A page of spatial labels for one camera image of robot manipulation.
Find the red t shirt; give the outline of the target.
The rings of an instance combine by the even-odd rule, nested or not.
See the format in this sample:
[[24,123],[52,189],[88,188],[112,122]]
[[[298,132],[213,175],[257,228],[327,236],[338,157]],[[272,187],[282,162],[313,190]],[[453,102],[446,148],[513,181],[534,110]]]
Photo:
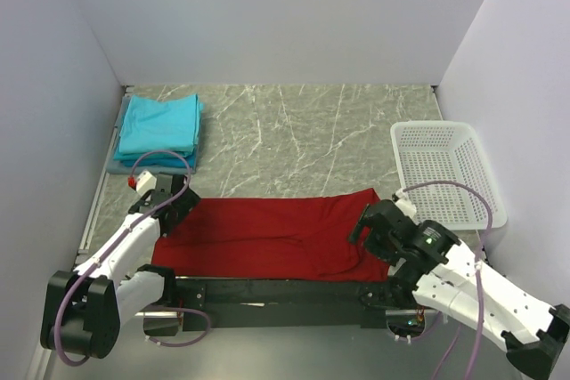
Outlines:
[[383,282],[388,264],[348,236],[372,188],[317,198],[204,198],[154,246],[178,276]]

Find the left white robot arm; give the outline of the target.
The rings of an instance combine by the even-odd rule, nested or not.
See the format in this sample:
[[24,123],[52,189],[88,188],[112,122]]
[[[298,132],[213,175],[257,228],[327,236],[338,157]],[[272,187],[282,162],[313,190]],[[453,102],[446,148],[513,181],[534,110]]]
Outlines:
[[199,202],[188,176],[159,174],[98,251],[72,271],[56,271],[49,279],[40,345],[78,366],[106,357],[121,327],[138,312],[149,306],[172,308],[178,298],[173,269],[145,264],[134,275],[128,271]]

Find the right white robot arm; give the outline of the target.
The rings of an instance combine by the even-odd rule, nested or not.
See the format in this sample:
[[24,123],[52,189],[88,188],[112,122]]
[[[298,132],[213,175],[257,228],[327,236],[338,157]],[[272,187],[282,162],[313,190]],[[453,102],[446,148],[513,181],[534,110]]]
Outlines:
[[379,305],[428,307],[471,327],[505,352],[532,379],[550,377],[569,337],[569,309],[545,303],[517,287],[442,224],[414,222],[401,202],[367,205],[349,235],[396,269]]

